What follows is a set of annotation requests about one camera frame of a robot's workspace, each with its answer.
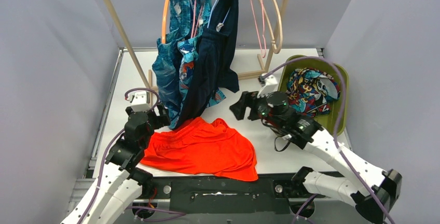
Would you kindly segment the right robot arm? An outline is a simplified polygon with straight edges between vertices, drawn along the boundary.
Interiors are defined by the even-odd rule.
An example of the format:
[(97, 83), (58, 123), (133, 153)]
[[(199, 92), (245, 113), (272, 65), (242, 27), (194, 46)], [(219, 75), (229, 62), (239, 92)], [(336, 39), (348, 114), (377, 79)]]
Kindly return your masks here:
[(237, 120), (245, 118), (247, 108), (249, 120), (261, 121), (341, 174), (341, 177), (329, 176), (304, 166), (291, 179), (296, 195), (303, 197), (310, 193), (337, 199), (353, 206), (370, 223), (383, 223), (387, 219), (401, 192), (403, 177), (398, 171), (377, 167), (335, 141), (313, 118), (296, 113), (283, 92), (258, 96), (257, 91), (244, 91), (229, 107)]

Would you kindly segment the aluminium frame rail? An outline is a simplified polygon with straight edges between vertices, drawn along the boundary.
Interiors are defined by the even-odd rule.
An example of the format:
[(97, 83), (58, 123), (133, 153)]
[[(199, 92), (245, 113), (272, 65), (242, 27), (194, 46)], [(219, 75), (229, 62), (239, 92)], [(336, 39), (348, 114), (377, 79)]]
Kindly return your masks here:
[(62, 223), (89, 223), (90, 221), (88, 219), (94, 210), (93, 206), (99, 202), (99, 191), (102, 181), (100, 178), (100, 167), (105, 161), (105, 155), (101, 154), (100, 150), (102, 148), (104, 149), (106, 146), (103, 144), (103, 134), (124, 53), (124, 49), (120, 48), (111, 78), (110, 89), (102, 112), (98, 133), (94, 141), (91, 158), (87, 164), (84, 175), (76, 180), (69, 201), (67, 216), (61, 221)]

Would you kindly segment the green plastic basket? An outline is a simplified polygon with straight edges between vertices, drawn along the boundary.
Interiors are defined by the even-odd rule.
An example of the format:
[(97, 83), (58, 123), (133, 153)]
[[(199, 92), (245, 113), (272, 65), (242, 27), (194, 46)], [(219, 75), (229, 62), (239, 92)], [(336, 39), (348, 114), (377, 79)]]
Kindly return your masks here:
[(338, 64), (323, 58), (294, 55), (283, 67), (278, 90), (288, 97), (288, 103), (301, 115), (314, 118), (329, 132), (345, 130), (348, 96), (348, 74)]

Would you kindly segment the comic print shorts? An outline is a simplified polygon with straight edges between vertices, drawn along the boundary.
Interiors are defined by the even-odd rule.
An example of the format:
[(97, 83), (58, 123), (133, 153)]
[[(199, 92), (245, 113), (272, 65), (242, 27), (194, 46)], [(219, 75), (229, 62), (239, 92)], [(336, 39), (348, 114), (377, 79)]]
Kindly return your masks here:
[(315, 117), (331, 112), (330, 103), (339, 100), (340, 86), (335, 78), (314, 68), (298, 68), (286, 83), (288, 104), (296, 112)]

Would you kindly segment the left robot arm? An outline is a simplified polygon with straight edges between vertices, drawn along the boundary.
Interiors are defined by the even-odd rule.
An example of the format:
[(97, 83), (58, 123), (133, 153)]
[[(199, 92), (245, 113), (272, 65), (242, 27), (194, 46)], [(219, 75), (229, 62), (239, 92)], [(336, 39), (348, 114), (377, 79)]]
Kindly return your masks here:
[(114, 223), (139, 196), (152, 193), (152, 174), (137, 167), (155, 130), (170, 124), (158, 103), (147, 111), (127, 107), (128, 120), (109, 143), (99, 175), (62, 223)]

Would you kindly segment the pink wire hanger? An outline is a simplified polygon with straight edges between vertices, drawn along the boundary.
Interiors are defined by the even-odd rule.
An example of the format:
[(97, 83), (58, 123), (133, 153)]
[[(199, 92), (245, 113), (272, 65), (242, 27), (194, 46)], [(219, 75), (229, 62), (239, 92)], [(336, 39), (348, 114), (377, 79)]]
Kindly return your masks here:
[(267, 44), (266, 44), (266, 37), (265, 37), (266, 22), (265, 22), (265, 17), (264, 17), (264, 2), (263, 2), (263, 0), (259, 0), (260, 12), (261, 12), (261, 17), (262, 17), (262, 25), (261, 25), (261, 29), (260, 29), (258, 22), (257, 22), (256, 11), (254, 8), (253, 0), (249, 0), (249, 1), (250, 1), (250, 7), (251, 7), (253, 20), (254, 20), (258, 45), (259, 45), (259, 49), (260, 49), (260, 56), (261, 56), (261, 58), (265, 58), (266, 54), (267, 54), (267, 52), (266, 52), (267, 51)]

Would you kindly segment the navy blue shorts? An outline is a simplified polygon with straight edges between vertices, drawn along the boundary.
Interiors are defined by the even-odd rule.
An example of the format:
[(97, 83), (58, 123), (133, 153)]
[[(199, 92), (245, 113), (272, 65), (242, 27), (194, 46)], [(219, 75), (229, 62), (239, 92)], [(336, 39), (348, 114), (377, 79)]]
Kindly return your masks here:
[(237, 42), (239, 0), (227, 0), (227, 4), (230, 12), (221, 31), (208, 28), (208, 21), (203, 28), (197, 49), (199, 56), (184, 101), (184, 122), (201, 116), (206, 108), (223, 101), (226, 97), (221, 88), (233, 93), (239, 91), (238, 75), (230, 68)]

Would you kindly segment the orange shorts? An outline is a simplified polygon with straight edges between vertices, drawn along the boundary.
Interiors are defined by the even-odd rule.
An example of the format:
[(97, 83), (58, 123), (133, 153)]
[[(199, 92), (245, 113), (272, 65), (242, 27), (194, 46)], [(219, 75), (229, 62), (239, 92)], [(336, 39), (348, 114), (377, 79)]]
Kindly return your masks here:
[(168, 172), (258, 180), (254, 146), (221, 118), (208, 123), (197, 117), (175, 131), (155, 133), (141, 164)]

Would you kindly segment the light blue hanger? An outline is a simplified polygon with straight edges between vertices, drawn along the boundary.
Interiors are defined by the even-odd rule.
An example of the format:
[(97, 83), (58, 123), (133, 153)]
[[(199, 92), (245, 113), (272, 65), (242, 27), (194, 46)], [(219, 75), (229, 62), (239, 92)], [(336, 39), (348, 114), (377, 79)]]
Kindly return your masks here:
[(220, 32), (225, 25), (225, 21), (229, 15), (230, 6), (227, 0), (215, 0), (208, 20), (208, 28)]

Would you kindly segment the teal shark print shorts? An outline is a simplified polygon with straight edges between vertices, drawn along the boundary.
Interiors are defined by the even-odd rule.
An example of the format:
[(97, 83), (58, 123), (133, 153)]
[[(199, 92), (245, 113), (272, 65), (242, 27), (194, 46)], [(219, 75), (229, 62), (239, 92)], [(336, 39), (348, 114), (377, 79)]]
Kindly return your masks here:
[(183, 55), (177, 43), (189, 36), (192, 7), (190, 0), (170, 0), (169, 30), (166, 42), (157, 40), (158, 55), (153, 63), (159, 97), (163, 104), (174, 111), (180, 110), (181, 95), (178, 84), (178, 69)]

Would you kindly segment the orange wooden hanger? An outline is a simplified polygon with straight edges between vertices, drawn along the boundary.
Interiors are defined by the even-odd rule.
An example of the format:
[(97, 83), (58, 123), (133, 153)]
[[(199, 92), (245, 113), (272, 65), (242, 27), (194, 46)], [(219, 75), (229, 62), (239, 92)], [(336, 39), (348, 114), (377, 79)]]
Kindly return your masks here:
[(170, 6), (170, 0), (164, 0), (164, 7), (162, 12), (162, 26), (161, 26), (161, 43), (166, 43), (166, 34), (167, 34), (167, 19), (168, 19), (168, 11)]

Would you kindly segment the light wooden hanger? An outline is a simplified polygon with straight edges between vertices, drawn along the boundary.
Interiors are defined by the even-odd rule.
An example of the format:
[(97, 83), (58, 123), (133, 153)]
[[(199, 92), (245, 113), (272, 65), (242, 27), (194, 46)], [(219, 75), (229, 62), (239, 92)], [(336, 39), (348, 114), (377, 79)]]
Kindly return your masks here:
[(281, 10), (280, 7), (278, 5), (277, 0), (271, 0), (272, 4), (274, 6), (274, 14), (276, 15), (276, 27), (272, 27), (270, 19), (269, 19), (269, 14), (264, 6), (264, 17), (265, 17), (265, 22), (266, 22), (266, 30), (269, 30), (270, 32), (270, 47), (272, 48), (273, 52), (275, 54), (278, 54), (281, 49), (282, 49), (282, 45), (283, 45), (283, 25), (282, 25), (282, 16), (281, 16)]

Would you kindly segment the light blue shark shorts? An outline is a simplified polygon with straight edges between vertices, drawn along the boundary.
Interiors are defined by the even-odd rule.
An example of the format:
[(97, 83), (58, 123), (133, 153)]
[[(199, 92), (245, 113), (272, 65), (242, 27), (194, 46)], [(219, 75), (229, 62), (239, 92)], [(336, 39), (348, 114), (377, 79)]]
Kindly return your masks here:
[[(192, 7), (191, 12), (191, 27), (193, 23), (193, 0), (190, 0), (190, 5)], [(200, 37), (203, 32), (203, 28), (207, 25), (208, 18), (210, 16), (212, 9), (212, 0), (206, 0), (206, 5), (203, 13), (203, 19), (204, 23), (201, 29), (199, 29), (199, 34), (195, 36), (194, 38), (190, 38), (190, 31), (189, 36), (186, 37), (186, 39), (180, 41), (177, 43), (177, 48), (180, 51), (180, 53), (183, 55), (180, 67), (178, 69), (178, 84), (179, 84), (179, 91), (181, 95), (181, 104), (180, 104), (180, 110), (177, 111), (176, 116), (173, 117), (173, 120), (171, 121), (170, 129), (174, 130), (177, 129), (178, 126), (184, 122), (183, 118), (183, 107), (184, 107), (184, 101), (187, 98), (187, 95), (189, 93), (190, 84), (193, 78), (193, 73), (195, 71), (195, 65), (196, 61), (198, 59), (198, 45), (200, 43)]]

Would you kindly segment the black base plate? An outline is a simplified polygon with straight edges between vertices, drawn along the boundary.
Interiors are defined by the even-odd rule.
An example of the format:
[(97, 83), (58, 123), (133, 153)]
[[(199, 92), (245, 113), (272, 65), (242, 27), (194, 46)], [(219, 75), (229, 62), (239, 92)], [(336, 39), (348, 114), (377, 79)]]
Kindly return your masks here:
[(288, 200), (311, 196), (291, 181), (292, 173), (260, 174), (247, 182), (215, 176), (155, 177), (133, 206), (167, 203), (168, 209), (185, 214), (288, 214)]

